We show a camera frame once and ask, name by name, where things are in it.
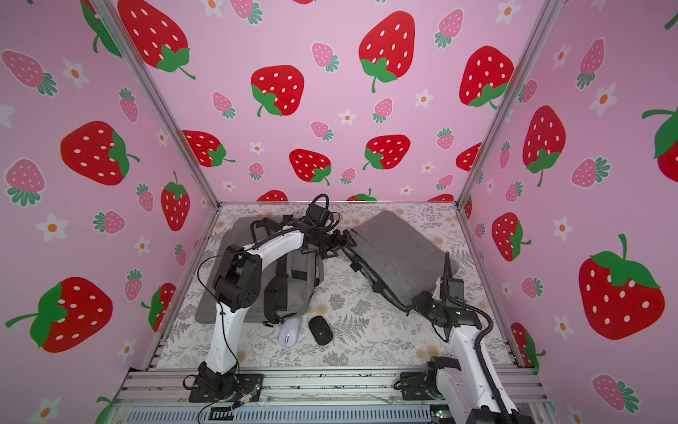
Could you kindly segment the grey laptop sleeve bag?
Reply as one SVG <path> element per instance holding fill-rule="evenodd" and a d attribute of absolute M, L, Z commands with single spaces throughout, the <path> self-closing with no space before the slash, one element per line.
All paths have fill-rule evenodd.
<path fill-rule="evenodd" d="M 351 268 L 397 309 L 408 312 L 417 295 L 435 290 L 445 254 L 396 213 L 383 211 L 350 235 L 354 244 L 343 251 Z"/>

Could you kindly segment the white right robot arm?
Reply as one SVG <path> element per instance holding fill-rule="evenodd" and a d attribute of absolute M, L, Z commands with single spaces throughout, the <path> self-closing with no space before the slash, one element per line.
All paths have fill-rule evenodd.
<path fill-rule="evenodd" d="M 403 376 L 402 393 L 445 401 L 450 423 L 534 422 L 511 400 L 487 354 L 484 337 L 494 328 L 487 313 L 450 296 L 436 300 L 427 291 L 412 305 L 436 330 L 443 330 L 455 356 L 433 356 L 422 372 Z"/>

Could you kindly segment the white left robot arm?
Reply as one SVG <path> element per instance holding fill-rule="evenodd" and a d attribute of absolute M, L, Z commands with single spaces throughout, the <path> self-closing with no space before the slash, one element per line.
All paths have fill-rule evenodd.
<path fill-rule="evenodd" d="M 260 322 L 277 325 L 305 314 L 323 281 L 323 259 L 355 245 L 348 231 L 294 227 L 268 218 L 227 233 L 209 281 L 215 330 L 194 391 L 221 399 L 237 392 L 237 349 L 246 315 L 253 312 Z"/>

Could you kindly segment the black computer mouse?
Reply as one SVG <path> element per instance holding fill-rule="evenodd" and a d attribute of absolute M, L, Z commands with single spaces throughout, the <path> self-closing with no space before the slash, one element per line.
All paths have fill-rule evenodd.
<path fill-rule="evenodd" d="M 315 342 L 319 346 L 326 346 L 329 344 L 334 335 L 328 324 L 327 320 L 323 316 L 314 316 L 309 320 L 308 327 L 312 336 L 314 337 Z"/>

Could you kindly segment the lilac computer mouse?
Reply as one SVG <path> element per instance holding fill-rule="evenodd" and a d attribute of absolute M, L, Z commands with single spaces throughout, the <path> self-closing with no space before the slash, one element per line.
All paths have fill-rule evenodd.
<path fill-rule="evenodd" d="M 299 316 L 286 320 L 282 324 L 278 337 L 278 344 L 284 348 L 293 348 L 296 346 L 302 323 L 303 319 Z"/>

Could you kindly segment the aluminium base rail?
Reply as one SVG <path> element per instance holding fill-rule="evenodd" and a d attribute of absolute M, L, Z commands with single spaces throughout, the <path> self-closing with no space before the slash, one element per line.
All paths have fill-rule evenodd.
<path fill-rule="evenodd" d="M 466 423 L 473 412 L 521 413 L 554 423 L 531 369 L 500 366 L 493 389 L 466 369 L 425 366 L 247 367 L 244 389 L 191 397 L 192 372 L 131 372 L 105 423 Z"/>

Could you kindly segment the aluminium frame post left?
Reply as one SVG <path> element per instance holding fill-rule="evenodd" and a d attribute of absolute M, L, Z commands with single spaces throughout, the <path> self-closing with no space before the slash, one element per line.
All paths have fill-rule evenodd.
<path fill-rule="evenodd" d="M 114 43 L 118 46 L 123 60 L 125 60 L 125 63 L 128 65 L 132 75 L 141 87 L 145 97 L 148 99 L 148 102 L 151 105 L 159 122 L 161 123 L 162 128 L 167 132 L 169 137 L 171 137 L 171 141 L 175 146 L 175 150 L 182 157 L 185 166 L 189 170 L 198 187 L 201 189 L 201 192 L 208 205 L 210 208 L 212 208 L 212 210 L 219 210 L 221 202 L 217 198 L 215 191 L 201 170 L 201 166 L 199 165 L 197 159 L 192 154 L 192 150 L 190 149 L 190 146 L 185 139 L 185 136 L 183 135 L 178 123 L 173 117 L 171 109 L 168 107 L 167 102 L 165 102 L 164 98 L 162 97 L 162 92 L 159 90 L 157 84 L 155 84 L 152 76 L 149 74 L 147 65 L 143 62 L 141 56 L 134 48 L 132 38 L 124 29 L 123 22 L 118 15 L 117 2 L 95 0 L 93 1 L 93 6 L 100 14 L 102 23 L 109 31 L 109 35 L 111 36 Z"/>

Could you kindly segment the aluminium frame post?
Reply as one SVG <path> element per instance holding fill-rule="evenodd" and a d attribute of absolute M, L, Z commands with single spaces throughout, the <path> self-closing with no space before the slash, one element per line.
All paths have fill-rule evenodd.
<path fill-rule="evenodd" d="M 189 170 L 198 187 L 201 189 L 201 192 L 208 205 L 210 208 L 212 208 L 212 210 L 219 210 L 221 202 L 217 198 L 215 191 L 201 170 L 201 166 L 199 165 L 197 159 L 192 154 L 192 150 L 190 149 L 190 146 L 185 139 L 185 136 L 183 135 L 178 123 L 173 117 L 171 109 L 168 107 L 167 102 L 165 102 L 164 98 L 162 97 L 162 92 L 159 90 L 157 84 L 155 84 L 152 76 L 149 74 L 147 65 L 143 62 L 141 56 L 134 48 L 132 38 L 124 29 L 123 22 L 118 15 L 117 2 L 95 0 L 93 1 L 93 6 L 100 14 L 102 23 L 109 31 L 109 35 L 111 36 L 114 43 L 118 46 L 123 60 L 125 60 L 125 63 L 128 65 L 132 75 L 141 87 L 145 97 L 148 99 L 148 102 L 151 105 L 159 122 L 161 123 L 162 128 L 167 132 L 169 137 L 171 137 L 171 141 L 175 146 L 175 150 L 182 157 L 185 166 Z"/>
<path fill-rule="evenodd" d="M 480 173 L 483 171 L 483 168 L 492 153 L 494 143 L 501 135 L 503 127 L 505 127 L 510 111 L 513 110 L 519 89 L 522 88 L 523 83 L 526 81 L 531 69 L 534 67 L 535 62 L 540 55 L 540 51 L 558 20 L 564 4 L 565 2 L 561 0 L 545 1 L 533 31 L 524 46 L 522 56 L 517 62 L 513 77 L 505 94 L 502 96 L 501 103 L 491 121 L 491 125 L 488 127 L 486 137 L 481 143 L 480 151 L 471 167 L 471 173 L 457 200 L 456 206 L 458 211 L 461 211 L 464 208 L 468 198 L 471 196 L 471 192 L 480 178 Z"/>

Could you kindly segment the aluminium frame post right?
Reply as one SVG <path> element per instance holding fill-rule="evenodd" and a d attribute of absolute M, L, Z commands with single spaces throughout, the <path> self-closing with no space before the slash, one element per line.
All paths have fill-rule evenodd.
<path fill-rule="evenodd" d="M 501 135 L 503 127 L 505 127 L 510 111 L 513 110 L 519 89 L 522 88 L 523 83 L 526 81 L 531 69 L 534 67 L 535 62 L 540 55 L 540 51 L 558 20 L 564 4 L 565 2 L 561 0 L 545 1 L 533 31 L 524 46 L 522 56 L 517 62 L 513 77 L 505 94 L 502 96 L 501 103 L 491 121 L 491 125 L 488 127 L 486 137 L 481 143 L 480 151 L 471 167 L 471 173 L 457 200 L 456 206 L 458 211 L 461 211 L 464 208 L 468 198 L 471 196 L 471 192 L 480 178 L 480 173 L 483 171 L 483 168 L 492 153 L 494 143 Z"/>

